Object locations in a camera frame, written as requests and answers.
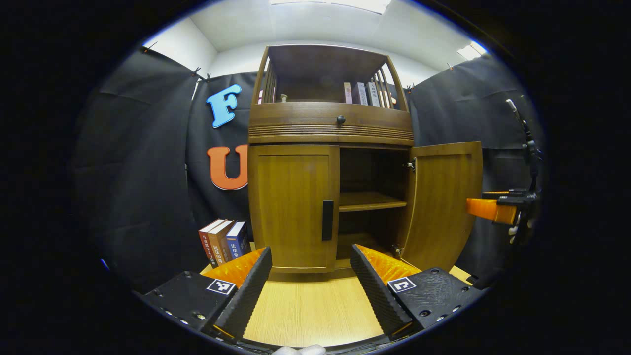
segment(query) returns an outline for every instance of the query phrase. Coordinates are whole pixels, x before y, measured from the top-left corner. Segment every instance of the blue book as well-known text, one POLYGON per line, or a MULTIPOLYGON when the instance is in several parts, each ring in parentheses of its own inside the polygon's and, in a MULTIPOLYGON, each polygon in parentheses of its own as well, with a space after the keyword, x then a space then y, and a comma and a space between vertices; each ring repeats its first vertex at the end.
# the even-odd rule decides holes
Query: blue book
POLYGON ((244 256, 251 251, 250 243, 247 242, 245 222, 236 222, 228 234, 226 234, 226 241, 228 242, 228 249, 230 250, 232 260, 244 256))

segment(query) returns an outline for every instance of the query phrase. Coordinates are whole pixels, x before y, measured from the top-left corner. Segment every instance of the ceiling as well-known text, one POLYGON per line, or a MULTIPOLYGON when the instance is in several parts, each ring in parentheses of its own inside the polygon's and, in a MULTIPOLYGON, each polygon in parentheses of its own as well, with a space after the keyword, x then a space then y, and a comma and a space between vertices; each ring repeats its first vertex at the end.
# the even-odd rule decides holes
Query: ceiling
POLYGON ((335 4, 222 0, 191 19, 218 52, 281 40, 346 42, 400 54, 437 71, 463 62, 456 51, 471 42, 407 0, 392 0, 383 15, 335 4))

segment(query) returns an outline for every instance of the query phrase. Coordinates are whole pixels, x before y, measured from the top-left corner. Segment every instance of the black door handle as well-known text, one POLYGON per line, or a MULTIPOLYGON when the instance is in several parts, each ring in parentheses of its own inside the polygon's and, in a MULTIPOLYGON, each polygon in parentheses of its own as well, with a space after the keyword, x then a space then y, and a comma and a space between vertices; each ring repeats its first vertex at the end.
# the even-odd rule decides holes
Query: black door handle
POLYGON ((333 234, 333 200, 322 202, 322 240, 330 241, 333 234))

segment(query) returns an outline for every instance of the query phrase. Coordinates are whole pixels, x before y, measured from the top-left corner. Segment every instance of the orange letter u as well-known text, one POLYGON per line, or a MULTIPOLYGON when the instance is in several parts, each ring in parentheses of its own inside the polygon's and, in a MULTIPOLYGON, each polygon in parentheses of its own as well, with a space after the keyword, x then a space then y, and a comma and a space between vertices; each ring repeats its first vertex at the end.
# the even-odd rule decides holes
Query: orange letter u
POLYGON ((210 180, 222 190, 239 190, 247 185, 247 144, 235 148, 239 155, 239 176, 231 179, 226 176, 226 156, 228 147, 210 148, 206 154, 210 158, 210 180))

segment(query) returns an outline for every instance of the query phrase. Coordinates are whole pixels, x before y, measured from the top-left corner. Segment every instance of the wooden floor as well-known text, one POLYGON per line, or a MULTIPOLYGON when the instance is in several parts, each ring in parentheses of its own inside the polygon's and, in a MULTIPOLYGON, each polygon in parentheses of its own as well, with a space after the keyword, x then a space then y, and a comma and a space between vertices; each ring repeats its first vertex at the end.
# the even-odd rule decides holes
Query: wooden floor
POLYGON ((271 273, 244 338, 267 344, 335 346, 383 334, 353 269, 271 273))

